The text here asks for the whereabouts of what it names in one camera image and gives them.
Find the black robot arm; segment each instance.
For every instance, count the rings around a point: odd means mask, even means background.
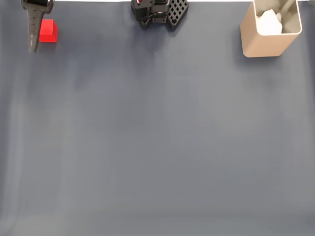
[[[21,0],[21,4],[28,11],[29,52],[36,52],[41,21],[44,14],[49,14],[53,9],[54,0]]]

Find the black mechanical part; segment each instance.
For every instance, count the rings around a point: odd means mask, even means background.
[[[131,9],[142,27],[166,23],[176,29],[187,13],[187,0],[131,0]]]
[[[54,0],[21,0],[23,9],[28,11],[29,52],[36,52],[39,42],[41,21],[49,14]]]

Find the gray table surface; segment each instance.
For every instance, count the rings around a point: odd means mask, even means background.
[[[27,52],[0,1],[0,236],[315,235],[315,8],[279,58],[243,56],[249,3],[175,32],[130,4],[57,2]]]

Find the red cube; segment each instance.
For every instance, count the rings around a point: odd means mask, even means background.
[[[58,27],[53,19],[43,19],[41,22],[39,41],[41,43],[57,43]]]

